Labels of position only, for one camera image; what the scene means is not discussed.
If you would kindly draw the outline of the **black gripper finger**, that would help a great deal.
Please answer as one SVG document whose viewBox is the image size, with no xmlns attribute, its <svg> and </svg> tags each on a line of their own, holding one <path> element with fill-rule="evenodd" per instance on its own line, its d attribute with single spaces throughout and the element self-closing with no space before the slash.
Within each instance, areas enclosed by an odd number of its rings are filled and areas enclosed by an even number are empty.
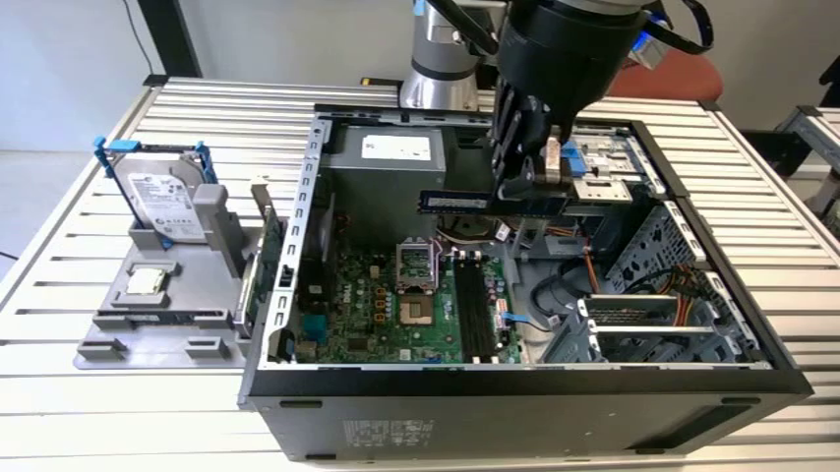
<svg viewBox="0 0 840 472">
<path fill-rule="evenodd" d="M 533 187 L 533 157 L 552 129 L 550 109 L 508 81 L 497 81 L 492 127 L 494 194 L 521 200 Z"/>
<path fill-rule="evenodd" d="M 564 187 L 572 182 L 572 171 L 564 158 L 562 129 L 550 128 L 545 143 L 532 157 L 534 183 L 538 187 Z"/>
</svg>

